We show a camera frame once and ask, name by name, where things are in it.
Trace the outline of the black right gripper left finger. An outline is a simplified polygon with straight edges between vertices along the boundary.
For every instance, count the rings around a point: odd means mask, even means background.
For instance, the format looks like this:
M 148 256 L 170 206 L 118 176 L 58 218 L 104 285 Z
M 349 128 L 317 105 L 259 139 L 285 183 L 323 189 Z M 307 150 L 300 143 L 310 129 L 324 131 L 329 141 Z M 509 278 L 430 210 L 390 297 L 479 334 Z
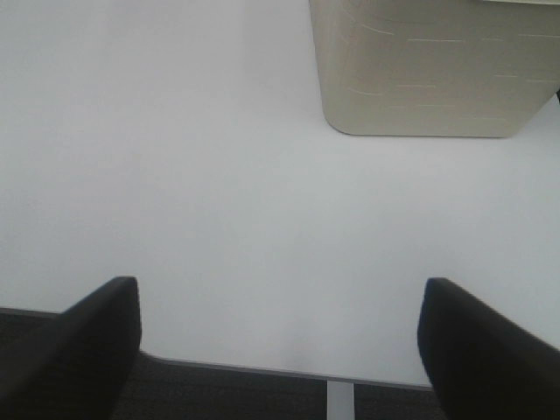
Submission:
M 137 280 L 111 279 L 1 350 L 3 419 L 109 419 L 139 353 Z

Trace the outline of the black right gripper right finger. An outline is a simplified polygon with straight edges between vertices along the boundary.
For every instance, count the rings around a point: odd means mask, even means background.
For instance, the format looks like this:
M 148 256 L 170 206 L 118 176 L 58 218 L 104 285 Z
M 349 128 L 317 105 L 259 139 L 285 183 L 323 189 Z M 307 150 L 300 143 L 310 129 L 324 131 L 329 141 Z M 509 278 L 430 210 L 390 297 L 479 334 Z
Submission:
M 559 351 L 446 278 L 426 282 L 424 370 L 449 419 L 557 419 Z

